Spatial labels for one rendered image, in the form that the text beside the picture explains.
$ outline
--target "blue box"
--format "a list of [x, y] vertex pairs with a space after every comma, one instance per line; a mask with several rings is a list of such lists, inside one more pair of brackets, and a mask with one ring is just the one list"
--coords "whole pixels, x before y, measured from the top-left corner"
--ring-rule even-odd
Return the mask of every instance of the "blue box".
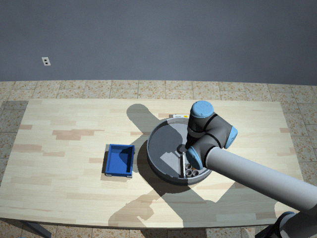
[[121, 176], [132, 178], [134, 145], [110, 144], [106, 176]]

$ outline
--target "electrical outlet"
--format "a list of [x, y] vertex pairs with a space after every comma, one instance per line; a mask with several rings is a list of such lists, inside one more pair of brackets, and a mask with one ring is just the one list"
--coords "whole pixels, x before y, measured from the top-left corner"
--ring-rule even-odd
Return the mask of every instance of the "electrical outlet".
[[51, 64], [48, 57], [42, 57], [42, 61], [43, 61], [45, 66], [50, 66], [50, 64]]

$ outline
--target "light blue cap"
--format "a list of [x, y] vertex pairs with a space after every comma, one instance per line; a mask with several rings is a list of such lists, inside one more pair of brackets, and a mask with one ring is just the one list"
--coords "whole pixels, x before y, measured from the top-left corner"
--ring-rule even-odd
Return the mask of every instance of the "light blue cap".
[[197, 101], [192, 105], [190, 114], [195, 118], [207, 118], [213, 114], [213, 106], [207, 101]]
[[191, 166], [194, 167], [196, 170], [203, 169], [202, 160], [200, 159], [196, 150], [192, 146], [189, 147], [189, 149], [186, 151], [186, 158], [188, 162], [191, 164]]
[[234, 139], [237, 137], [237, 134], [238, 134], [238, 130], [232, 126], [229, 137], [228, 137], [227, 142], [224, 146], [225, 149], [229, 148], [229, 146], [232, 144]]

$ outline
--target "round gray tray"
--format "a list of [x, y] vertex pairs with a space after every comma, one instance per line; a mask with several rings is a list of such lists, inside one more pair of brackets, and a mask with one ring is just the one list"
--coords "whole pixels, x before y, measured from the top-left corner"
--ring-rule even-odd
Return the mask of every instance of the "round gray tray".
[[196, 170], [188, 163], [187, 125], [187, 118], [167, 119], [154, 128], [147, 143], [148, 162], [154, 173], [176, 185], [198, 183], [211, 173], [207, 168]]

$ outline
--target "wooden table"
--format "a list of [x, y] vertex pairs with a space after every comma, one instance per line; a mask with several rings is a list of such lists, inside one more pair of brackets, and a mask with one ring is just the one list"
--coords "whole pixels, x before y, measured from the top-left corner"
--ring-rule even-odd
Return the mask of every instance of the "wooden table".
[[[146, 143], [197, 100], [31, 99], [0, 187], [0, 217], [121, 228], [273, 224], [298, 212], [216, 172], [191, 186], [163, 182]], [[228, 151], [303, 180], [279, 102], [210, 101], [238, 129]], [[106, 177], [109, 144], [135, 146], [133, 178]]]

